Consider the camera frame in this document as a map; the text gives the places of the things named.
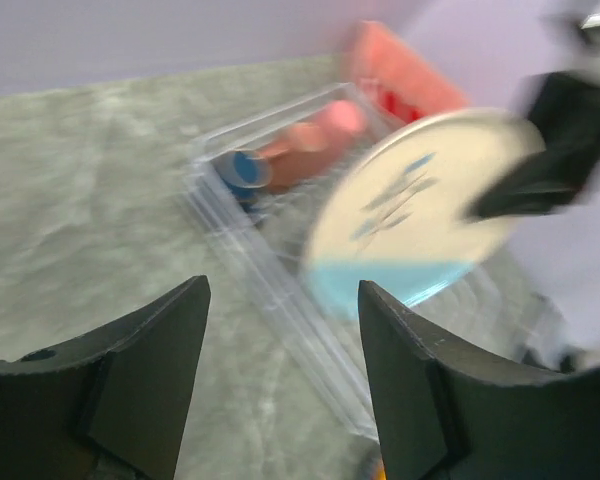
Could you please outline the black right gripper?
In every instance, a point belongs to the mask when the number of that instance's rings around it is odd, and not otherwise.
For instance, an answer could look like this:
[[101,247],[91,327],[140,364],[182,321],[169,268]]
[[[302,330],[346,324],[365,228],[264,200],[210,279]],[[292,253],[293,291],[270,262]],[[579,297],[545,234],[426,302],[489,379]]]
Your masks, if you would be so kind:
[[547,76],[528,119],[545,150],[525,158],[472,201],[472,218],[541,216],[572,203],[600,163],[600,86]]

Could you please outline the cream and blue plate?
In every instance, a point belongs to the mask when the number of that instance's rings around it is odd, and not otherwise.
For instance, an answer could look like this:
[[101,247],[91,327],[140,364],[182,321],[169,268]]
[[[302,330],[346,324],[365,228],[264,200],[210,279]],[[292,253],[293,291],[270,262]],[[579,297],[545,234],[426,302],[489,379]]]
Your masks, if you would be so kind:
[[301,271],[316,304],[354,317],[362,280],[409,307],[455,283],[515,225],[473,219],[472,201],[543,148],[531,122],[492,108],[434,115],[391,134],[335,184],[311,228]]

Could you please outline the pink patterned cup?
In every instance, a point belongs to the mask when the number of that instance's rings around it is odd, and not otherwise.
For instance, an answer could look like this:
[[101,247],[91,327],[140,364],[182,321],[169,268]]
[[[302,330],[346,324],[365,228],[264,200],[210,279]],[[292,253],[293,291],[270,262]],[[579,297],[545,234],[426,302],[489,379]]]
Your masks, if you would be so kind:
[[296,122],[256,150],[271,170],[267,190],[284,192],[305,176],[307,161],[324,153],[327,137],[315,122]]

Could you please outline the pink plastic cup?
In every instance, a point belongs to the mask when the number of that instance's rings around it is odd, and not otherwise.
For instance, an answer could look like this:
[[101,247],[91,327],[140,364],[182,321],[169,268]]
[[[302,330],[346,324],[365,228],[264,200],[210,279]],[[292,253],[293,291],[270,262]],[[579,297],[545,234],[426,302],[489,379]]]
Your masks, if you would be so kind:
[[326,139],[327,147],[346,150],[364,133],[367,117],[358,105],[349,100],[329,103],[315,117]]

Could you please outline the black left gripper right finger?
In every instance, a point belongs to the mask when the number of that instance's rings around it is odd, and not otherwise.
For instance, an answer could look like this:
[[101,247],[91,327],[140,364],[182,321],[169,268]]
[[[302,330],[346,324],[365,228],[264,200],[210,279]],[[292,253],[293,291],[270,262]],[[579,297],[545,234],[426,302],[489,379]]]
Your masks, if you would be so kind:
[[370,281],[363,353],[390,479],[600,479],[600,366],[562,374],[485,351]]

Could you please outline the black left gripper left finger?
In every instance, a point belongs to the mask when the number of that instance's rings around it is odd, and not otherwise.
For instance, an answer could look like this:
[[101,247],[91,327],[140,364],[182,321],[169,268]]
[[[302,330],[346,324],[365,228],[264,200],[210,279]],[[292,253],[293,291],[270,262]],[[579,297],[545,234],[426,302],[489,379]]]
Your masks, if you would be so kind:
[[90,332],[0,360],[0,479],[171,479],[211,300],[192,277]]

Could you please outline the dark blue ceramic mug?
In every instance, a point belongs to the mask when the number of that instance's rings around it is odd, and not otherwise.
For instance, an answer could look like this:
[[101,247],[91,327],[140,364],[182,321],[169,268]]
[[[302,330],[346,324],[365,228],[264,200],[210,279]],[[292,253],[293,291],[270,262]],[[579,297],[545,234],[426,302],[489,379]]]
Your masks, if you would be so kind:
[[251,202],[272,178],[270,164],[255,151],[227,152],[215,161],[214,167],[229,191],[240,202]]

